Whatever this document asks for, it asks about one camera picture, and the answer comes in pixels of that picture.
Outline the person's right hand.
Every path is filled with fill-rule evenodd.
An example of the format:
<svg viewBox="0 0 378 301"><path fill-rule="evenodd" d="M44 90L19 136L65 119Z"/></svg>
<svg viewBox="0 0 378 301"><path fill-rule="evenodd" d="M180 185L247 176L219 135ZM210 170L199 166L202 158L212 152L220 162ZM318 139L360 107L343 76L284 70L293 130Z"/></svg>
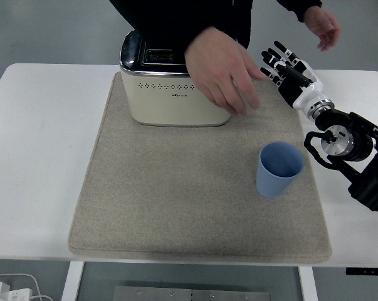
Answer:
<svg viewBox="0 0 378 301"><path fill-rule="evenodd" d="M184 58L196 87L231 115L248 115L260 106L253 80L265 80L247 50L222 31L209 27L187 47Z"/></svg>

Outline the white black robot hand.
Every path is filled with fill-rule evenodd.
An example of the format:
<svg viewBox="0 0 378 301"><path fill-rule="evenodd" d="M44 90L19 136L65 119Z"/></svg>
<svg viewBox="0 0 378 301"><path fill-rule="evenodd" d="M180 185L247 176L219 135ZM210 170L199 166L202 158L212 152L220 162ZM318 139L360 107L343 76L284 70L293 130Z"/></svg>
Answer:
<svg viewBox="0 0 378 301"><path fill-rule="evenodd" d="M313 107L312 100L325 98L322 82L306 61L299 59L279 41L275 41L274 46L281 54L272 48L262 51L263 62L269 68L262 67L261 72L278 87L279 94L291 108L309 113Z"/></svg>

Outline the person's left hand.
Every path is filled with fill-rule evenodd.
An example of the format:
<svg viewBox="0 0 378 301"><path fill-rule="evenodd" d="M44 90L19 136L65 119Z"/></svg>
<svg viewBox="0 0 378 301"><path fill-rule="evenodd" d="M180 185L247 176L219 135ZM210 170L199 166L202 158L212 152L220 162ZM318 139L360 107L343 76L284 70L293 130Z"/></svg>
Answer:
<svg viewBox="0 0 378 301"><path fill-rule="evenodd" d="M319 38L321 52L331 50L339 41L341 28L335 16L318 6L308 8L303 14L305 26Z"/></svg>

